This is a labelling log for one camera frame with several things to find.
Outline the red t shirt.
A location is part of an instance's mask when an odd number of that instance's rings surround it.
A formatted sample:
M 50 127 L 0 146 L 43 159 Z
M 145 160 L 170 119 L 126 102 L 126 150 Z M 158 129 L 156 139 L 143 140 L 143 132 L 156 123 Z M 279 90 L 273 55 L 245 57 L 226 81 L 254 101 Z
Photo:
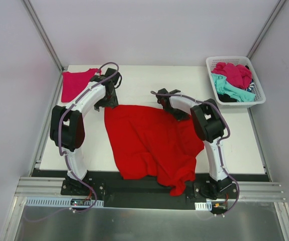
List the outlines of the red t shirt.
M 106 108 L 104 122 L 121 176 L 138 180 L 156 177 L 171 196 L 184 193 L 196 178 L 196 157 L 204 143 L 192 120 L 177 121 L 162 109 L 139 105 Z

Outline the white plastic basket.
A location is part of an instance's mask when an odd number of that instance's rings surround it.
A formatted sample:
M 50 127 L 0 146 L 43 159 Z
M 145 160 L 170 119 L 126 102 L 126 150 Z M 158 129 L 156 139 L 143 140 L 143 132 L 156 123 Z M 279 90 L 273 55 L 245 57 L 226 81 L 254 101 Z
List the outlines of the white plastic basket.
M 216 64 L 219 62 L 224 62 L 224 63 L 232 63 L 232 64 L 242 64 L 242 65 L 247 65 L 249 67 L 249 70 L 252 73 L 252 77 L 254 80 L 254 88 L 251 90 L 251 93 L 255 94 L 255 98 L 253 101 L 247 101 L 247 102 L 223 102 L 218 98 L 218 94 L 216 92 L 216 87 L 213 83 L 213 79 L 211 76 L 211 71 L 214 70 L 216 67 Z M 206 59 L 206 65 L 207 65 L 207 70 L 209 73 L 210 77 L 210 82 L 212 85 L 212 89 L 214 92 L 214 96 L 216 98 L 216 102 L 218 103 L 219 106 L 221 107 L 226 107 L 226 108 L 249 108 L 252 107 L 256 104 L 263 104 L 266 101 L 263 89 L 261 87 L 261 84 L 259 82 L 259 79 L 257 77 L 257 74 L 251 64 L 251 61 L 245 57 L 245 56 L 215 56 L 215 57 L 208 57 Z

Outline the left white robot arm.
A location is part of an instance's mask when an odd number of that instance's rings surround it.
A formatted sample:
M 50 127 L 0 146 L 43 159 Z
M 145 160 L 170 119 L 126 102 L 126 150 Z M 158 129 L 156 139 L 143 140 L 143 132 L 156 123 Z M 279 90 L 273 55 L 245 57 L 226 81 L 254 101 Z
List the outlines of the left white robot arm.
M 84 180 L 87 168 L 81 146 L 85 139 L 84 117 L 91 110 L 101 107 L 115 108 L 119 105 L 116 88 L 121 84 L 119 70 L 108 68 L 105 74 L 96 73 L 84 90 L 66 106 L 52 108 L 50 139 L 65 159 L 67 176 L 74 180 L 72 189 L 78 195 L 89 191 L 89 182 Z

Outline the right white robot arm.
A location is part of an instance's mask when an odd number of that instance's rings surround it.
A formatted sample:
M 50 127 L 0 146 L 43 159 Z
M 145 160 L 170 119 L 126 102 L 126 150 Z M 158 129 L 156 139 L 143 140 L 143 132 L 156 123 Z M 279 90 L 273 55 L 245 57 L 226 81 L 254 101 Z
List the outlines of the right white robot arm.
M 216 200 L 223 197 L 232 184 L 225 164 L 222 140 L 227 124 L 213 99 L 195 100 L 180 90 L 167 91 L 165 88 L 152 91 L 163 109 L 181 121 L 191 116 L 197 137 L 203 141 L 209 162 L 209 181 L 201 186 L 201 196 Z

